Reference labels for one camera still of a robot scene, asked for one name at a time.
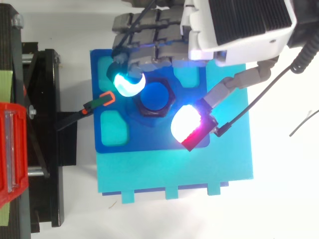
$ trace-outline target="metal rod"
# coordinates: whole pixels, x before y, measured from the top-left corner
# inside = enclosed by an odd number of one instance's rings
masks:
[[[33,54],[23,54],[22,55],[22,63],[23,64],[31,64],[33,58]]]
[[[28,167],[28,176],[39,177],[39,176],[44,176],[44,173],[40,166]]]

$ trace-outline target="hexagonal nut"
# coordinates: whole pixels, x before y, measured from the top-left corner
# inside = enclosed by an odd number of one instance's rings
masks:
[[[171,106],[175,103],[176,96],[175,96],[172,88],[170,87],[167,79],[165,79],[165,78],[149,78],[147,84],[154,83],[154,82],[159,82],[159,83],[163,84],[166,87],[168,94],[169,94],[168,102],[162,109],[160,109],[158,111],[152,111],[152,110],[146,108],[144,106],[144,104],[142,103],[141,94],[136,95],[133,98],[133,100],[134,100],[135,104],[137,105],[137,108],[139,109],[141,115],[143,115],[144,117],[164,118],[168,114]]]

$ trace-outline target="cyan base plate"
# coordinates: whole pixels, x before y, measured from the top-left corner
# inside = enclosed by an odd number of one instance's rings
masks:
[[[206,67],[208,90],[227,76],[245,70],[244,65],[217,67],[212,61]],[[111,83],[100,86],[103,91]],[[237,90],[213,111],[220,125],[232,120],[248,105],[247,91]],[[121,136],[114,129],[101,137]],[[207,185],[208,195],[219,195],[221,182],[253,178],[249,116],[244,115],[221,138],[209,136],[205,148],[153,150],[120,153],[97,153],[98,191],[121,192],[123,203],[134,202],[140,190],[165,188],[166,198],[178,198],[178,189],[186,185]]]

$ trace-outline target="orange clip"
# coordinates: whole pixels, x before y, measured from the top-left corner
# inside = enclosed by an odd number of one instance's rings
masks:
[[[82,114],[87,115],[87,114],[88,114],[88,111],[87,111],[86,109],[83,109],[83,110],[82,110]]]
[[[100,97],[107,96],[107,95],[110,95],[112,97],[112,99],[109,102],[106,102],[105,104],[103,104],[104,106],[108,106],[108,105],[113,104],[115,102],[115,95],[112,91],[107,91],[107,92],[101,94]]]

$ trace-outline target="green paper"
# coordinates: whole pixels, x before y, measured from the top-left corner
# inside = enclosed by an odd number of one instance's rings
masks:
[[[0,71],[0,102],[10,102],[12,71]],[[0,208],[0,226],[8,226],[10,203]]]
[[[12,71],[0,71],[0,102],[10,102]]]
[[[9,223],[10,203],[0,209],[0,227],[7,227]]]

